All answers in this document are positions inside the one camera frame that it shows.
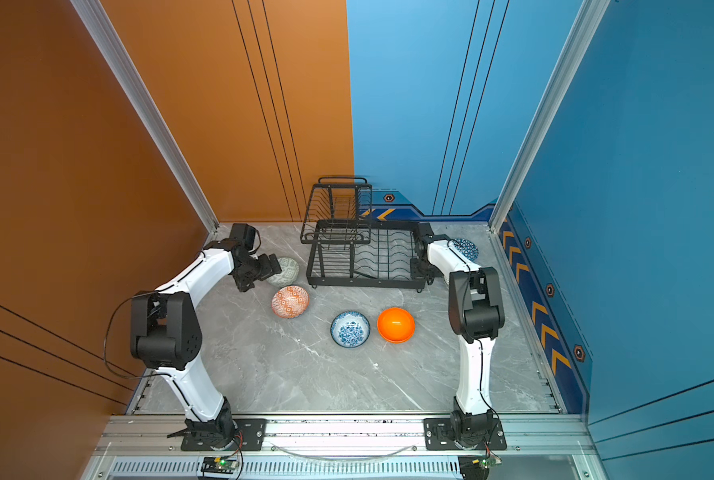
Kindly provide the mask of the green patterned ceramic bowl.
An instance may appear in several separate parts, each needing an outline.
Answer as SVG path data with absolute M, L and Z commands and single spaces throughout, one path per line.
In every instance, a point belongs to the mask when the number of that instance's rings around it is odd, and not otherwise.
M 278 288 L 293 285 L 299 276 L 299 263 L 295 259 L 289 257 L 279 258 L 278 261 L 281 267 L 281 272 L 269 277 L 267 282 Z

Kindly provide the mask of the red patterned ceramic bowl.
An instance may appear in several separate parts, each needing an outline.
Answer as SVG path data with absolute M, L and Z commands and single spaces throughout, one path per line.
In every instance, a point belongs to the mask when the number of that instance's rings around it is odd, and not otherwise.
M 271 307 L 275 315 L 292 319 L 302 315 L 309 306 L 310 297 L 306 289 L 290 285 L 278 290 L 272 298 Z

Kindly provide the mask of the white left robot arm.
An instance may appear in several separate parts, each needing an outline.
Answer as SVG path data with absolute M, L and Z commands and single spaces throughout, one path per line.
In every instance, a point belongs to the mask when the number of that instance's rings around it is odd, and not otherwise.
M 260 254 L 258 230 L 247 223 L 232 225 L 230 235 L 206 244 L 182 272 L 160 287 L 141 291 L 126 302 L 131 306 L 130 351 L 170 386 L 185 414 L 185 427 L 173 435 L 182 448 L 239 450 L 242 432 L 229 400 L 211 380 L 201 349 L 203 332 L 197 307 L 224 278 L 234 279 L 241 292 L 282 272 L 274 254 Z

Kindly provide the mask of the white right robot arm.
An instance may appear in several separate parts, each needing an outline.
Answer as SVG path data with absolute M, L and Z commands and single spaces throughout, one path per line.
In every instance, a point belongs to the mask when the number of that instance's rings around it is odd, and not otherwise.
M 446 235 L 419 226 L 416 248 L 425 273 L 448 286 L 448 318 L 460 346 L 459 384 L 450 417 L 424 421 L 429 450 L 504 451 L 506 434 L 493 407 L 493 351 L 506 315 L 498 271 L 469 260 Z

